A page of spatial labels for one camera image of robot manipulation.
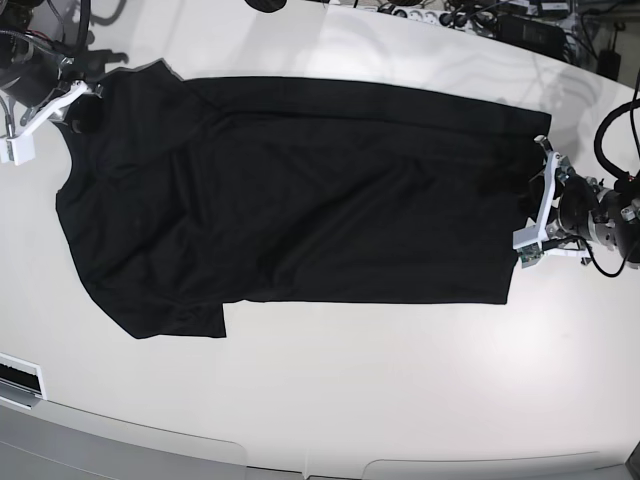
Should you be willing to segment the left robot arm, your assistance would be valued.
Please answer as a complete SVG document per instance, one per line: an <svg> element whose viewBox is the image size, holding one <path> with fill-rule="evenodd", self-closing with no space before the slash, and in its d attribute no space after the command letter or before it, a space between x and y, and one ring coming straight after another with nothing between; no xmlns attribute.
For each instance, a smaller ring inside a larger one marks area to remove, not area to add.
<svg viewBox="0 0 640 480"><path fill-rule="evenodd" d="M546 136L535 138L543 151L542 169L533 177L538 183L536 210L529 225L513 233L512 246L522 266L556 255L577 258L608 278L639 267L639 161L610 151L610 129L623 120L638 154L638 79L630 100L606 114L595 131L593 155L603 178L580 174Z"/></svg>

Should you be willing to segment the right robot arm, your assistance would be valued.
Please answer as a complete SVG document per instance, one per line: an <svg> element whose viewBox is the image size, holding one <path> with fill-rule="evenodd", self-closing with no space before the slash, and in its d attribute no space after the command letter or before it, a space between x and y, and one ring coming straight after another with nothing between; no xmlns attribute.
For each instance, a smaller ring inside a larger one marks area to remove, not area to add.
<svg viewBox="0 0 640 480"><path fill-rule="evenodd" d="M41 5L57 21L54 33L33 26ZM75 133L92 133L103 118L100 80L125 53L90 48L92 3L77 1L63 14L53 1L1 3L1 119L17 142L51 121Z"/></svg>

